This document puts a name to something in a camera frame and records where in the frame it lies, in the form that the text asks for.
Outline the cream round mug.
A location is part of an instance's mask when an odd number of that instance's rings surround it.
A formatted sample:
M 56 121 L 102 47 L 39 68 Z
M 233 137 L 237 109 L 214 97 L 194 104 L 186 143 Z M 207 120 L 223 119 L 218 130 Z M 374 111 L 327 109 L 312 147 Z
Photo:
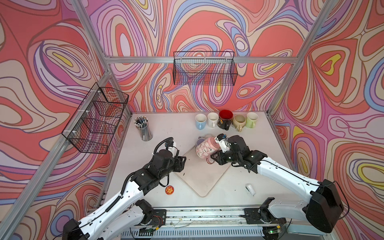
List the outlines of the cream round mug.
M 246 125 L 246 118 L 243 115 L 235 115 L 232 124 L 238 132 L 241 132 Z

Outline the pink patterned mug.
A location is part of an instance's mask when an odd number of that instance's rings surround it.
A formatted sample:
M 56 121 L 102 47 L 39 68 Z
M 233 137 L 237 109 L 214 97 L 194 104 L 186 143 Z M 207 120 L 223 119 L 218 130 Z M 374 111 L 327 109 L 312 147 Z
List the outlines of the pink patterned mug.
M 211 159 L 211 155 L 221 149 L 216 137 L 209 137 L 196 146 L 196 154 L 199 158 L 206 160 L 208 164 L 215 161 Z

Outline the light green mug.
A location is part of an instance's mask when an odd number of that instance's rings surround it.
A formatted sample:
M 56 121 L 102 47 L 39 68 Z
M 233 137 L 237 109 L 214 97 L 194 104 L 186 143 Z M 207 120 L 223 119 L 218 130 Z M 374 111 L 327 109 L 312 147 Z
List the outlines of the light green mug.
M 253 129 L 256 126 L 256 122 L 259 119 L 259 116 L 257 113 L 249 112 L 246 116 L 246 127 Z

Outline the black mug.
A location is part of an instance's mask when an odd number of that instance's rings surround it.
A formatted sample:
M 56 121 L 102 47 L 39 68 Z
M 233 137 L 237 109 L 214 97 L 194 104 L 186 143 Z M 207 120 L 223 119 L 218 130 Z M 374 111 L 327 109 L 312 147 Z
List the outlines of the black mug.
M 219 112 L 218 127 L 222 130 L 228 131 L 232 124 L 233 117 L 234 114 L 230 110 L 221 110 Z

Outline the purple mug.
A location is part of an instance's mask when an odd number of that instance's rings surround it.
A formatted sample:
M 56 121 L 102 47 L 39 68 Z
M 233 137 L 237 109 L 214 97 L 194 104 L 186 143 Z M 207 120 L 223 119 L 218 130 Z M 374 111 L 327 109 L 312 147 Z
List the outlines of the purple mug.
M 201 143 L 203 143 L 206 139 L 204 138 L 199 138 L 197 141 L 196 141 L 196 146 L 200 145 Z

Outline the white mug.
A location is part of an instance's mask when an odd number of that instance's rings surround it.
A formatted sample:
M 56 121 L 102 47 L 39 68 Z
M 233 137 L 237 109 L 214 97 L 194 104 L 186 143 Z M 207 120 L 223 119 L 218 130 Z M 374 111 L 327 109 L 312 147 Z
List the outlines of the white mug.
M 219 115 L 217 113 L 211 112 L 207 115 L 207 125 L 210 128 L 215 128 L 218 125 Z

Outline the light blue mug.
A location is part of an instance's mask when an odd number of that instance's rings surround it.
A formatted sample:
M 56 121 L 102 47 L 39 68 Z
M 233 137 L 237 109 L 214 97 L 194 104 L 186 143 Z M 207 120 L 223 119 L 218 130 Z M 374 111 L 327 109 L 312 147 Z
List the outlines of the light blue mug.
M 207 123 L 207 116 L 205 114 L 197 114 L 195 116 L 196 128 L 203 130 Z

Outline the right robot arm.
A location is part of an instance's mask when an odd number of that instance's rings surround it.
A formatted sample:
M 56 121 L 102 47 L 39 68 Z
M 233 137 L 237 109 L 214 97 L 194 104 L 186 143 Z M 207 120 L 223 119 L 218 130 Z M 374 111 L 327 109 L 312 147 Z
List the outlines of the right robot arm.
M 214 142 L 220 148 L 210 157 L 219 165 L 231 164 L 232 167 L 241 167 L 262 175 L 300 197 L 298 202 L 267 198 L 258 210 L 261 222 L 270 223 L 276 219 L 289 218 L 307 221 L 317 230 L 331 233 L 342 218 L 344 205 L 336 182 L 327 179 L 317 181 L 286 168 L 267 154 L 250 150 L 239 135 L 228 138 L 219 134 Z

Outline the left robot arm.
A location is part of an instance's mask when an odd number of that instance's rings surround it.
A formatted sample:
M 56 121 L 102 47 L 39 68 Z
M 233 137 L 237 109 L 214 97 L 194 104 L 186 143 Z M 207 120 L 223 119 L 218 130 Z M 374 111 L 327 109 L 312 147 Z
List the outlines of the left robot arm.
M 127 228 L 147 224 L 153 207 L 144 196 L 160 185 L 171 172 L 182 172 L 187 157 L 174 147 L 160 150 L 141 169 L 125 179 L 120 192 L 79 221 L 69 220 L 63 228 L 63 240 L 112 240 Z

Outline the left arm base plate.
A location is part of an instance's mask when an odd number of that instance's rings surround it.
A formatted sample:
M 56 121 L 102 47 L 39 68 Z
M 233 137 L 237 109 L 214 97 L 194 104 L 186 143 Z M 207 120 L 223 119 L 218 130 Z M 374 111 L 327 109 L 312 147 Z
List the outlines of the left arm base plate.
M 161 227 L 166 223 L 167 210 L 154 209 L 151 211 L 143 211 L 144 218 L 139 226 Z

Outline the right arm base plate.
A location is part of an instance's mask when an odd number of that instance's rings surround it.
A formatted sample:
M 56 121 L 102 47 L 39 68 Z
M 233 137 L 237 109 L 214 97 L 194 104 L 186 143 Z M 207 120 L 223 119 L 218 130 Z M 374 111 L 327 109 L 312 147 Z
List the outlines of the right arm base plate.
M 285 218 L 274 217 L 268 209 L 265 208 L 246 208 L 244 214 L 240 217 L 246 219 L 247 224 L 275 224 L 283 225 L 287 223 Z

